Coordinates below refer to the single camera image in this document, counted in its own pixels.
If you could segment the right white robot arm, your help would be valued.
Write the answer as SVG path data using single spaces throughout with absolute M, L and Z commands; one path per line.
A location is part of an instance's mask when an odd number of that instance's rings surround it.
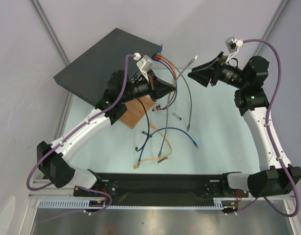
M 253 56 L 241 70 L 226 63 L 223 52 L 212 61 L 197 66 L 188 77 L 207 87 L 221 81 L 235 87 L 234 102 L 247 123 L 255 143 L 260 171 L 254 174 L 226 173 L 219 184 L 223 196 L 232 196 L 237 189 L 251 193 L 255 198 L 289 194 L 301 179 L 301 168 L 292 166 L 276 136 L 272 118 L 267 114 L 269 101 L 262 88 L 268 77 L 269 62 Z

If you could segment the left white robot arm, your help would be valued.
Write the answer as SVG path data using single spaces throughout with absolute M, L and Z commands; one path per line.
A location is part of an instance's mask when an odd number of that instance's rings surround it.
M 38 169 L 56 188 L 72 184 L 83 187 L 91 196 L 98 195 L 101 192 L 98 176 L 89 169 L 73 166 L 73 157 L 98 132 L 123 116 L 127 102 L 144 96 L 156 101 L 176 90 L 152 70 L 138 72 L 133 78 L 130 80 L 123 70 L 113 72 L 102 98 L 78 126 L 51 143 L 42 141 L 37 145 Z

